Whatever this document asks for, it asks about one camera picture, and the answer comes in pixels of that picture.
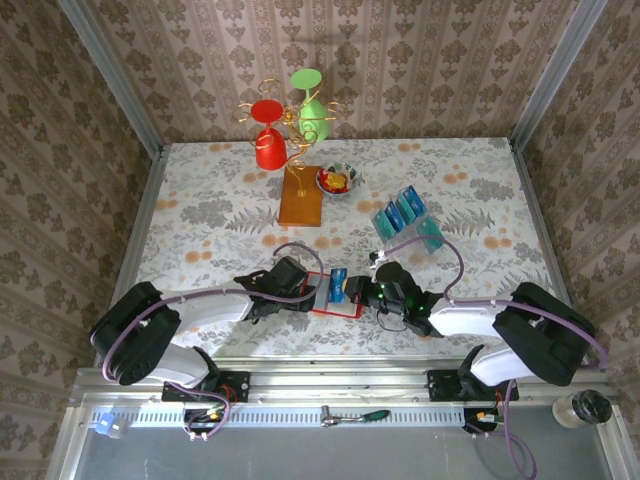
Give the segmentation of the red card holder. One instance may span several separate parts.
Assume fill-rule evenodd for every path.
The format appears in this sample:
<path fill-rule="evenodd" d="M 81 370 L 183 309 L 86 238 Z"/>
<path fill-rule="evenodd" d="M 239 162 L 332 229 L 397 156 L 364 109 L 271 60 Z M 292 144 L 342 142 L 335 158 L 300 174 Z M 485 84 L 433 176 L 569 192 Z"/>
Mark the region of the red card holder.
<path fill-rule="evenodd" d="M 352 304 L 346 293 L 346 298 L 343 303 L 336 304 L 328 302 L 330 272 L 323 274 L 310 272 L 308 274 L 305 285 L 318 288 L 311 311 L 316 314 L 358 319 L 361 316 L 362 306 Z"/>

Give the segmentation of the blue credit card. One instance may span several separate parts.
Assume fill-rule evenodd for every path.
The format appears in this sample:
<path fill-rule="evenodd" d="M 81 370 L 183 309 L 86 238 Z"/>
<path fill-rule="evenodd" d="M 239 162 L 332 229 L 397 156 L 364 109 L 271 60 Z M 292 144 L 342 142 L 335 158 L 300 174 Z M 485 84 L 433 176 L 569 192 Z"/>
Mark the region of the blue credit card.
<path fill-rule="evenodd" d="M 424 202 L 412 185 L 403 189 L 401 194 L 416 216 L 421 216 L 427 212 Z"/>
<path fill-rule="evenodd" d="M 329 279 L 329 303 L 343 303 L 345 301 L 345 284 L 347 281 L 346 268 L 333 268 Z"/>
<path fill-rule="evenodd" d="M 400 232 L 405 227 L 405 221 L 393 201 L 389 201 L 384 209 L 384 212 L 396 232 Z"/>

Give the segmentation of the clear acrylic card stand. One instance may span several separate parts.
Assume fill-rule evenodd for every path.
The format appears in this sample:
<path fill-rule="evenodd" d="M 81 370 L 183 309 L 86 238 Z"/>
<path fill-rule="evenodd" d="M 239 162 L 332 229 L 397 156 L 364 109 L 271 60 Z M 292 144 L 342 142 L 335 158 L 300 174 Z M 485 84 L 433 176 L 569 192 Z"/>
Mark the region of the clear acrylic card stand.
<path fill-rule="evenodd" d="M 372 223 L 372 218 L 374 217 L 374 215 L 379 210 L 384 210 L 389 201 L 393 201 L 394 202 L 395 199 L 397 198 L 397 196 L 399 194 L 401 194 L 402 190 L 405 189 L 406 187 L 400 189 L 394 196 L 391 197 L 390 200 L 388 200 L 380 208 L 378 208 L 377 210 L 374 211 L 374 213 L 371 215 L 371 223 Z M 391 238 L 390 240 L 386 241 L 386 242 L 383 242 L 381 240 L 381 238 L 379 237 L 378 233 L 376 232 L 378 237 L 379 237 L 379 239 L 382 241 L 383 250 L 385 251 L 385 254 L 386 254 L 387 258 L 399 258 L 399 259 L 408 261 L 411 264 L 420 265 L 421 263 L 424 263 L 426 261 L 426 258 L 429 255 L 433 255 L 433 254 L 429 254 L 428 253 L 428 251 L 427 251 L 427 249 L 426 249 L 426 247 L 425 247 L 425 245 L 423 243 L 424 236 L 420 236 L 418 234 L 418 232 L 416 231 L 416 226 L 419 223 L 419 221 L 425 215 L 430 215 L 431 216 L 427 206 L 426 206 L 426 208 L 427 208 L 427 212 L 425 214 L 423 214 L 421 216 L 416 216 L 416 220 L 411 225 L 406 225 L 405 224 L 405 227 L 404 227 L 404 229 L 402 231 L 396 232 L 395 236 L 393 238 Z"/>

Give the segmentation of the floral tablecloth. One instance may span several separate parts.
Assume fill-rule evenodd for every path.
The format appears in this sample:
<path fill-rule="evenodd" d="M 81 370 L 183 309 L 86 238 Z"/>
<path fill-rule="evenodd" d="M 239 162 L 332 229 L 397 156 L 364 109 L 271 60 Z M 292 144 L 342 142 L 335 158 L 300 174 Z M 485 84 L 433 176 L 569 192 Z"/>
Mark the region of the floral tablecloth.
<path fill-rule="evenodd" d="M 319 227 L 285 227 L 283 175 L 258 168 L 248 143 L 171 146 L 135 283 L 210 287 L 270 267 L 276 248 L 366 275 L 382 245 L 371 215 L 413 185 L 447 239 L 420 265 L 398 258 L 422 288 L 484 297 L 530 281 L 556 296 L 506 139 L 326 140 L 305 161 L 349 163 L 361 182 L 324 198 Z"/>

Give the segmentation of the red wine glass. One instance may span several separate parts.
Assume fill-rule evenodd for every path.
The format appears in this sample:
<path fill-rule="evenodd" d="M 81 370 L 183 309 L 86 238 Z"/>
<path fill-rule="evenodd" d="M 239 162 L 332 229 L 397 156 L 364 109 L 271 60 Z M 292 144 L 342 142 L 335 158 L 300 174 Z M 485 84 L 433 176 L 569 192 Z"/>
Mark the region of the red wine glass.
<path fill-rule="evenodd" d="M 283 113 L 283 106 L 278 101 L 271 99 L 260 100 L 250 108 L 251 118 L 264 125 L 264 128 L 253 140 L 256 163 L 263 170 L 279 170 L 287 162 L 284 137 L 275 128 Z"/>

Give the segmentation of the black connector board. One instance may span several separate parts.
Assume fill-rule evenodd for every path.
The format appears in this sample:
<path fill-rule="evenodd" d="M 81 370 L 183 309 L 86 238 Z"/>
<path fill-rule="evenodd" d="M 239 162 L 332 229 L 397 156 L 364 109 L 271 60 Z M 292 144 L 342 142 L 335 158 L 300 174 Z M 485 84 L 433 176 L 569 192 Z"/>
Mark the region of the black connector board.
<path fill-rule="evenodd" d="M 491 409 L 465 407 L 463 416 L 463 429 L 470 434 L 493 432 L 501 422 L 501 417 Z"/>
<path fill-rule="evenodd" d="M 224 406 L 186 409 L 183 414 L 183 429 L 191 441 L 206 441 L 228 421 L 228 417 L 228 409 Z"/>

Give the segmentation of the grey metal tray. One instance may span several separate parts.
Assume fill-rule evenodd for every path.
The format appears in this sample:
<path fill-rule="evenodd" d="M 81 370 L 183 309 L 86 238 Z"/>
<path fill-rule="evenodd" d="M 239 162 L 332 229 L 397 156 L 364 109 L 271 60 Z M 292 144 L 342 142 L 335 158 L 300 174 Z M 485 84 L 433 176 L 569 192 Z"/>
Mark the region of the grey metal tray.
<path fill-rule="evenodd" d="M 514 407 L 507 444 L 461 427 L 355 425 L 227 425 L 206 441 L 127 428 L 111 439 L 88 427 L 91 413 L 59 437 L 46 480 L 640 480 L 619 415 L 573 430 L 547 407 Z"/>

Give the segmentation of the green wine glass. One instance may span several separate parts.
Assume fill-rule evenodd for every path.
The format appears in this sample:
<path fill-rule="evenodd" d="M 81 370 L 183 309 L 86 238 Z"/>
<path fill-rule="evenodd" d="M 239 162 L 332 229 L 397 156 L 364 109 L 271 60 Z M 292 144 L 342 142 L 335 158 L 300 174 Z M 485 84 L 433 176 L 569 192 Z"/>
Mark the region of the green wine glass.
<path fill-rule="evenodd" d="M 329 135 L 328 110 L 318 99 L 321 81 L 321 73 L 312 68 L 300 69 L 291 75 L 292 86 L 305 93 L 298 108 L 299 131 L 308 143 L 322 141 Z"/>

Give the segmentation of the clear jar black lid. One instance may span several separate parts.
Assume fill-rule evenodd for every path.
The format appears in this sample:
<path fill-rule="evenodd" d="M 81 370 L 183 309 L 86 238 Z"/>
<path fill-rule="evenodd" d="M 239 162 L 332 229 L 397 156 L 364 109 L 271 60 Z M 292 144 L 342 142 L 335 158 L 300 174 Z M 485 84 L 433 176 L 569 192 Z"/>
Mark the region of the clear jar black lid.
<path fill-rule="evenodd" d="M 574 429 L 608 422 L 613 408 L 600 392 L 582 390 L 558 398 L 552 405 L 552 413 L 561 426 Z"/>

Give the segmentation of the blue plastic connector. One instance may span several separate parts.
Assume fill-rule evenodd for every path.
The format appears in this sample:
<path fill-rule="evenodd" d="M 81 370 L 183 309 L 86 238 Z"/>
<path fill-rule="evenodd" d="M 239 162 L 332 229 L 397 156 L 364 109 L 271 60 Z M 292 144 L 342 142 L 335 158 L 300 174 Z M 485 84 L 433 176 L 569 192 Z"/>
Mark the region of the blue plastic connector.
<path fill-rule="evenodd" d="M 120 439 L 126 430 L 126 422 L 113 413 L 102 413 L 97 419 L 94 431 L 111 439 Z"/>

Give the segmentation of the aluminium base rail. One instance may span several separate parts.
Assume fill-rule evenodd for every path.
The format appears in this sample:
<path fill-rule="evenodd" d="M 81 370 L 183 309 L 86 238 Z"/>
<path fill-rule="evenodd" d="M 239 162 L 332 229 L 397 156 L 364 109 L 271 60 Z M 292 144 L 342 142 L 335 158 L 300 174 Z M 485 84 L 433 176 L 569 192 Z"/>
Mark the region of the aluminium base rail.
<path fill-rule="evenodd" d="M 417 406 L 429 401 L 427 372 L 454 369 L 459 358 L 427 356 L 227 357 L 219 368 L 248 371 L 250 405 Z M 144 379 L 122 387 L 98 368 L 82 368 L 72 387 L 72 406 L 138 406 L 160 402 L 163 383 Z"/>

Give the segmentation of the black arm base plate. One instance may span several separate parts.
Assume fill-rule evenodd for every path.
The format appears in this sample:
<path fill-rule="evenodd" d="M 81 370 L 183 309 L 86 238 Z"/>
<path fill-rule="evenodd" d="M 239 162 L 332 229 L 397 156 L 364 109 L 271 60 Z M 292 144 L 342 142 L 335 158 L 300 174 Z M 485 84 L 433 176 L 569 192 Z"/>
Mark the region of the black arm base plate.
<path fill-rule="evenodd" d="M 215 393 L 224 396 L 230 403 L 247 403 L 250 388 L 250 373 L 247 371 L 221 371 L 216 376 L 205 378 L 195 387 L 176 388 L 165 382 L 162 389 L 163 402 L 205 403 L 213 402 Z"/>
<path fill-rule="evenodd" d="M 471 374 L 454 369 L 433 369 L 426 374 L 426 387 L 432 402 L 485 401 L 504 399 L 508 381 L 489 387 Z"/>

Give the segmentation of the green handled ratchet wrench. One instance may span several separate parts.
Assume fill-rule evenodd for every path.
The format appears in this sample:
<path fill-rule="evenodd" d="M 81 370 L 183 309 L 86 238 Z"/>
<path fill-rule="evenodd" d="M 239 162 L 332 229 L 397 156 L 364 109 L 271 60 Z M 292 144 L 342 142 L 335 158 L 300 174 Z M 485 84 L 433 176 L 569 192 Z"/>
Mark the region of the green handled ratchet wrench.
<path fill-rule="evenodd" d="M 342 424 L 369 424 L 387 419 L 391 415 L 388 409 L 376 410 L 355 416 L 333 414 L 328 406 L 322 407 L 320 425 L 324 428 Z"/>

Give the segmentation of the aluminium side rail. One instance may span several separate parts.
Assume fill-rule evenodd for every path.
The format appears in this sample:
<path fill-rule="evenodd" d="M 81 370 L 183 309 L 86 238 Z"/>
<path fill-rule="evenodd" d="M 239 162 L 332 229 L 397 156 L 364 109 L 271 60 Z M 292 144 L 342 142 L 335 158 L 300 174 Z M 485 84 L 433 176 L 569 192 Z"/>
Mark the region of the aluminium side rail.
<path fill-rule="evenodd" d="M 115 304 L 135 284 L 170 150 L 170 145 L 163 146 L 151 164 L 111 304 Z"/>
<path fill-rule="evenodd" d="M 544 257 L 553 291 L 560 300 L 571 306 L 572 303 L 570 295 L 562 276 L 560 265 L 554 252 L 551 237 L 546 226 L 545 219 L 540 208 L 539 201 L 531 177 L 529 175 L 529 171 L 522 151 L 512 140 L 508 140 L 508 144 L 512 152 L 515 167 L 520 178 L 521 187 L 527 201 L 532 222 L 536 230 L 540 249 Z"/>

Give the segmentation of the aluminium corner post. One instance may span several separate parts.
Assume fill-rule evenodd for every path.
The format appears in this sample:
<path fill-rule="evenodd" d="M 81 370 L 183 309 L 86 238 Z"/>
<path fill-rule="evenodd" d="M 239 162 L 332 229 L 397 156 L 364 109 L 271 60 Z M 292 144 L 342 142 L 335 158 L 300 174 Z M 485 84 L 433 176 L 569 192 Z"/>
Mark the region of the aluminium corner post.
<path fill-rule="evenodd" d="M 515 150 L 523 151 L 532 138 L 606 4 L 607 0 L 579 1 L 510 137 Z"/>
<path fill-rule="evenodd" d="M 151 160 L 156 161 L 162 152 L 164 142 L 129 81 L 123 63 L 116 55 L 116 50 L 110 45 L 107 36 L 99 26 L 98 17 L 85 0 L 59 0 L 59 3 L 139 141 Z"/>

